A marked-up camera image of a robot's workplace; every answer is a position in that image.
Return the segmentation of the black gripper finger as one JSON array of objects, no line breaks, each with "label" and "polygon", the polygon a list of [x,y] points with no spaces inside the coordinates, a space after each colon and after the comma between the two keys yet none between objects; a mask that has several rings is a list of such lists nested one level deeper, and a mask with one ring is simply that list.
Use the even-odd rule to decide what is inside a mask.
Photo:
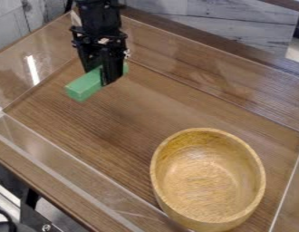
[{"label": "black gripper finger", "polygon": [[82,63],[84,71],[89,73],[101,65],[100,47],[80,44],[77,53]]},{"label": "black gripper finger", "polygon": [[105,47],[100,51],[101,56],[101,80],[102,85],[112,84],[124,75],[124,46]]}]

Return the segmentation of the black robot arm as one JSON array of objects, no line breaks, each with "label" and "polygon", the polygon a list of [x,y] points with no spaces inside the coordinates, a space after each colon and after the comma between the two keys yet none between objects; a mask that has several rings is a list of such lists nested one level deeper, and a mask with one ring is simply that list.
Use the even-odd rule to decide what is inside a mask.
[{"label": "black robot arm", "polygon": [[101,84],[109,85],[124,75],[128,35],[121,31],[118,0],[70,0],[76,3],[81,24],[70,27],[72,46],[84,70],[100,69]]}]

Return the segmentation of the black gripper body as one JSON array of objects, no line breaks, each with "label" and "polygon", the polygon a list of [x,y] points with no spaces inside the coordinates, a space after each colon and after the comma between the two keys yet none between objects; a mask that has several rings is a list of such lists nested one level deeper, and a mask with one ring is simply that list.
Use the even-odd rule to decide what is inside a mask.
[{"label": "black gripper body", "polygon": [[110,51],[110,56],[124,58],[128,55],[126,38],[121,31],[122,21],[106,17],[101,20],[88,20],[81,25],[73,25],[72,46],[81,58],[100,56],[102,49]]}]

